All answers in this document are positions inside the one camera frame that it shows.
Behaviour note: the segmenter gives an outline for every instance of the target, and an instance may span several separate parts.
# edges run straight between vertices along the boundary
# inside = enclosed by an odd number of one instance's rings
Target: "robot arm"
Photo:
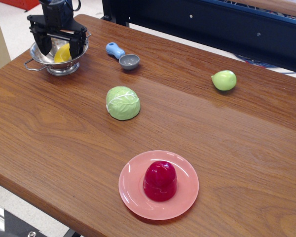
[[[42,54],[47,55],[51,48],[51,37],[67,40],[70,44],[70,54],[74,59],[83,52],[87,42],[87,28],[74,20],[72,0],[40,0],[43,15],[30,15],[30,30],[33,33]]]

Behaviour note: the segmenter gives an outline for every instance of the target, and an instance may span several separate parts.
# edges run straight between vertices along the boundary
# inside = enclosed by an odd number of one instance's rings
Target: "green cabbage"
[[[116,86],[108,91],[107,110],[115,119],[132,119],[139,113],[140,101],[137,94],[130,88]]]

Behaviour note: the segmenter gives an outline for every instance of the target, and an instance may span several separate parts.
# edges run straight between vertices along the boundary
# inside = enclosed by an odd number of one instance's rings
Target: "pink plate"
[[[149,199],[143,188],[148,167],[157,160],[170,162],[177,173],[177,192],[162,202]],[[198,177],[193,166],[183,157],[167,151],[149,151],[132,158],[123,168],[118,182],[125,205],[137,215],[151,220],[167,220],[186,212],[198,195]]]

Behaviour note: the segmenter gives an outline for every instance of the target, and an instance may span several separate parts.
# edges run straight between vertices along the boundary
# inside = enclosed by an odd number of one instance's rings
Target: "green fruit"
[[[212,76],[214,86],[218,90],[231,90],[237,83],[237,77],[235,73],[230,70],[224,70],[216,73]]]
[[[118,120],[131,119],[140,110],[137,94],[125,86],[116,86],[109,90],[106,101],[109,114]]]

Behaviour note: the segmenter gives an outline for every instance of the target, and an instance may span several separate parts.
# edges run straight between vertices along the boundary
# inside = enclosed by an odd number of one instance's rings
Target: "toy fruit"
[[[166,201],[177,191],[177,174],[173,165],[158,160],[147,169],[144,177],[144,191],[154,201]]]
[[[226,91],[235,87],[237,83],[237,77],[232,71],[224,70],[213,75],[212,81],[218,90]]]
[[[70,56],[69,49],[70,49],[69,43],[61,46],[55,53],[55,57],[54,57],[55,63],[63,63],[71,60],[72,58]]]

